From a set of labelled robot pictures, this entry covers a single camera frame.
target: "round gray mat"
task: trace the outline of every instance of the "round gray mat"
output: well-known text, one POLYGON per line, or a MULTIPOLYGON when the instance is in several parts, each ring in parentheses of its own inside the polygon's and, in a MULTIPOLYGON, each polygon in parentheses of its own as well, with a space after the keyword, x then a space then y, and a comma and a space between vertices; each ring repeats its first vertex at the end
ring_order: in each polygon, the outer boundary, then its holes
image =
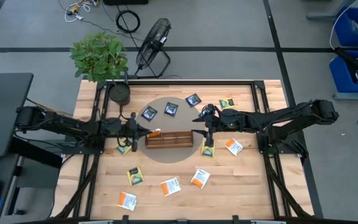
MULTIPOLYGON (((164 97, 159 98, 150 102, 146 105, 136 117, 136 121, 143 127, 154 130, 157 128, 161 129, 161 132, 172 132, 172 131, 190 131, 192 129, 204 130, 204 123, 191 122, 196 119, 199 115, 199 111, 190 107, 189 104, 180 98, 176 97, 164 97), (165 107, 167 103, 174 103, 178 105, 176 115, 165 114, 165 107), (156 109, 158 113, 154 116, 150 122, 144 119, 141 114, 148 107, 156 109)), ((182 161, 190 157, 200 147, 203 136, 200 134, 193 133, 193 147, 184 148, 171 148, 171 149, 146 149, 145 137, 139 139, 137 143, 138 150, 141 150, 149 158, 163 163, 173 163, 182 161)))

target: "black fan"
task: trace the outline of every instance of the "black fan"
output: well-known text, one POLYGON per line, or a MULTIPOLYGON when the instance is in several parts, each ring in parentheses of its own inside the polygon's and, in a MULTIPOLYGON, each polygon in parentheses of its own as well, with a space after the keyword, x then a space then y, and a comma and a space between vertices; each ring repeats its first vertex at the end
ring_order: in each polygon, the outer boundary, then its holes
POLYGON ((158 78, 161 77, 164 73, 165 69, 167 69, 168 65, 171 63, 171 58, 167 55, 165 51, 162 50, 165 41, 167 40, 167 36, 169 30, 171 29, 171 23, 166 18, 159 19, 151 28, 150 32, 147 34, 145 40, 143 41, 142 46, 139 49, 139 53, 136 57, 137 70, 135 72, 135 76, 137 76, 137 72, 142 70, 143 68, 147 68, 152 63, 155 56, 161 51, 168 59, 167 64, 161 71, 159 75, 155 75, 152 77, 138 77, 138 78, 158 78))

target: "black desk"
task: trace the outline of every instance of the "black desk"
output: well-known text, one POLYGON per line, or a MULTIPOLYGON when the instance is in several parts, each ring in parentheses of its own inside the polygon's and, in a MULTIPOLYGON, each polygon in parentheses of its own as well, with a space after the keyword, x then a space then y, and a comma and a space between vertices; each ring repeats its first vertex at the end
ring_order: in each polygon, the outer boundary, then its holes
POLYGON ((20 156, 57 169, 62 163, 60 156, 13 138, 17 109, 23 107, 32 79, 31 73, 0 73, 0 180, 3 182, 0 217, 7 201, 12 178, 14 175, 19 175, 14 172, 20 156))

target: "blue storage bin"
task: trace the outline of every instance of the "blue storage bin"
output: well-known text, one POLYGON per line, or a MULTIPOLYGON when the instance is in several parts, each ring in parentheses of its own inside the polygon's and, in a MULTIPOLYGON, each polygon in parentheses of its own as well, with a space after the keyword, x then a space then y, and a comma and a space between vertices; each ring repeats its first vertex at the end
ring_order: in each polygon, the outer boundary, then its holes
POLYGON ((353 31, 351 20, 358 21, 358 8, 348 9, 338 19, 335 31, 343 46, 358 47, 358 33, 353 31))
MULTIPOLYGON (((358 51, 347 50, 349 55, 358 58, 358 51)), ((358 93, 358 84, 354 83, 346 62, 341 58, 335 58, 330 64, 331 73, 335 81, 336 89, 340 93, 358 93)))

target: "wooden tray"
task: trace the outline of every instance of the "wooden tray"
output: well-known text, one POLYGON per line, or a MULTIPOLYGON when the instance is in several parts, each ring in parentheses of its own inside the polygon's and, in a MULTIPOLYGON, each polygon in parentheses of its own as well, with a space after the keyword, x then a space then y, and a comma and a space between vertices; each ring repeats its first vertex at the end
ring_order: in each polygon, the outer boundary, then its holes
POLYGON ((160 133, 158 136, 145 138, 147 149, 171 149, 179 147, 193 147, 192 131, 176 131, 160 133))

